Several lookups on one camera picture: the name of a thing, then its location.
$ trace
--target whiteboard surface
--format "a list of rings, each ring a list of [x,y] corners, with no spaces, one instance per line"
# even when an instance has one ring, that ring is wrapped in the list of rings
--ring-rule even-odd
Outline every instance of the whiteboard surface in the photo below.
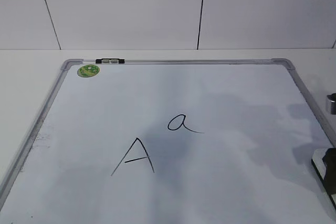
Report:
[[[278,65],[73,66],[0,223],[334,223],[310,165],[331,147]],[[167,125],[185,114],[185,125]],[[141,139],[142,159],[122,162]],[[140,144],[125,161],[145,156]]]

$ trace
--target table surface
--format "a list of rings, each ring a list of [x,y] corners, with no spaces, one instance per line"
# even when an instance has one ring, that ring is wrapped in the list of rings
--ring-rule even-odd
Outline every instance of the table surface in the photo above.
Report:
[[[263,50],[0,50],[0,179],[67,59],[124,58],[129,60],[270,59],[287,58],[336,130],[336,116],[325,109],[326,95],[336,92],[336,49]]]

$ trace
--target round sticker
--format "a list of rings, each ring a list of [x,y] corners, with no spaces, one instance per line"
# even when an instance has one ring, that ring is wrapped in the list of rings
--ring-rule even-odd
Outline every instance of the round sticker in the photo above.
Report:
[[[92,77],[99,73],[99,67],[96,65],[85,65],[78,69],[77,74],[81,77]]]

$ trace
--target white wall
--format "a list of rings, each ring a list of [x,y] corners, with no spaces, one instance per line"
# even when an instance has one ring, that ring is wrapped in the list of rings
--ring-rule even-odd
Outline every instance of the white wall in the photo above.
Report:
[[[47,0],[62,49],[195,49],[201,0]]]
[[[47,0],[62,49],[196,49],[202,0]],[[204,0],[200,49],[331,48],[336,0]],[[0,49],[58,49],[44,0],[0,0]]]
[[[204,0],[200,49],[331,48],[336,0]]]
[[[44,0],[0,0],[0,49],[58,49]]]

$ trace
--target black ink writing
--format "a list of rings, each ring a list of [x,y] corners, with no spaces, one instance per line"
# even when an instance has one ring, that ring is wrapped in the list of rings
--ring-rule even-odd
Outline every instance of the black ink writing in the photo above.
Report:
[[[182,122],[180,123],[180,125],[177,127],[177,128],[171,128],[170,124],[174,121],[174,120],[177,120],[178,118],[182,117]],[[204,133],[204,132],[198,132],[198,131],[193,131],[191,129],[189,129],[187,126],[185,126],[184,122],[185,122],[185,119],[186,119],[186,115],[185,114],[180,114],[180,115],[177,115],[176,117],[174,117],[173,119],[170,120],[167,128],[168,130],[170,131],[177,131],[179,128],[181,128],[181,126],[185,127],[187,130],[191,131],[191,132],[195,132],[195,133]]]
[[[141,144],[142,148],[143,148],[144,151],[146,152],[146,157],[140,157],[140,158],[136,158],[136,159],[128,160],[128,161],[125,161],[125,163],[129,163],[129,162],[132,162],[132,161],[137,161],[137,160],[141,160],[141,159],[144,159],[144,158],[148,158],[148,161],[149,161],[149,163],[151,164],[152,170],[153,170],[153,172],[154,172],[154,167],[153,167],[151,158],[149,157],[148,152],[147,152],[145,146],[143,145],[142,141],[141,141],[139,138],[136,138],[136,139],[134,140],[134,142],[132,143],[131,147],[127,150],[127,152],[125,153],[125,155],[122,157],[122,159],[121,159],[121,161],[119,162],[119,164],[118,164],[118,165],[116,166],[116,168],[113,170],[111,176],[113,176],[113,174],[116,172],[116,170],[118,169],[118,167],[120,166],[120,164],[123,162],[123,160],[124,160],[125,157],[127,156],[128,152],[130,152],[130,150],[132,149],[132,147],[134,146],[134,144],[135,144],[137,141]]]
[[[141,159],[144,159],[144,158],[149,158],[149,157],[139,157],[139,158],[135,158],[135,159],[127,160],[127,161],[125,161],[125,163],[129,163],[129,162],[133,162],[133,161],[141,160]]]

